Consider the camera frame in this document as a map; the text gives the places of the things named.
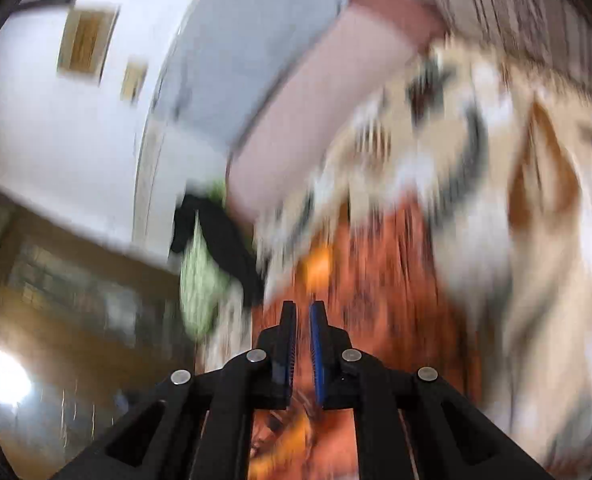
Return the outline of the orange black floral garment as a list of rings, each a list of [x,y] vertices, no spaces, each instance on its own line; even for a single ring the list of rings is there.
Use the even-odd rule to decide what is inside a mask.
[[[294,393],[285,412],[260,412],[253,423],[251,479],[354,479],[353,416],[317,405],[309,307],[325,304],[328,322],[386,366],[414,372],[431,366],[468,399],[482,398],[476,340],[464,314],[441,290],[423,211],[412,195],[390,212],[374,211],[358,228],[340,220],[317,242],[271,304],[253,312],[253,333],[279,322],[284,301],[297,306]]]

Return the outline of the green white patterned pillow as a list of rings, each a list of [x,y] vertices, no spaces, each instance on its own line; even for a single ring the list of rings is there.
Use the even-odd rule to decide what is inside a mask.
[[[221,180],[215,181],[206,194],[189,193],[211,197],[224,206],[226,187]],[[180,309],[186,334],[193,341],[202,341],[210,333],[219,302],[232,278],[209,256],[198,224],[195,224],[194,234],[196,237],[189,243],[189,248],[180,254]]]

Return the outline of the brown wooden glass door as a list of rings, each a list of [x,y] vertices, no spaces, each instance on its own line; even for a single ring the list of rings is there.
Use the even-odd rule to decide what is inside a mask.
[[[194,364],[179,280],[0,192],[0,447],[46,479],[143,392]]]

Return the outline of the black cloth garment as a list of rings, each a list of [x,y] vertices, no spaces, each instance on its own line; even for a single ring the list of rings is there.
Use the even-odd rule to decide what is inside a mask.
[[[194,240],[200,227],[207,251],[219,269],[241,283],[246,308],[263,303],[264,279],[256,267],[256,255],[224,207],[208,196],[186,192],[173,215],[170,252],[180,255]]]

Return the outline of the beige leaf-print fleece blanket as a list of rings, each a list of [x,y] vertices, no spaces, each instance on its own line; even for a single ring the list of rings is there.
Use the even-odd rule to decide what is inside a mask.
[[[250,225],[265,278],[253,312],[340,220],[358,228],[408,195],[477,342],[482,398],[471,401],[552,477],[591,478],[592,102],[492,49],[436,42]]]

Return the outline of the grey pillow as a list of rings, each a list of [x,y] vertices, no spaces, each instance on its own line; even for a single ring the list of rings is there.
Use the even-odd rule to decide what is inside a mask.
[[[154,118],[233,148],[349,0],[195,0],[162,70]]]

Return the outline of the beige wall switch plate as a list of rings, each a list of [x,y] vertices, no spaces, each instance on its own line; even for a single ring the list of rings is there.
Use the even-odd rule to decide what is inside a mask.
[[[130,60],[126,63],[120,93],[122,101],[130,103],[137,101],[147,70],[148,64],[141,60]]]

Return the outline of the gold framed wall picture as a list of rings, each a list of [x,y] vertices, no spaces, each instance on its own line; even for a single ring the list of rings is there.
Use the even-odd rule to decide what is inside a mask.
[[[71,8],[64,23],[57,72],[98,84],[119,12],[117,6]]]

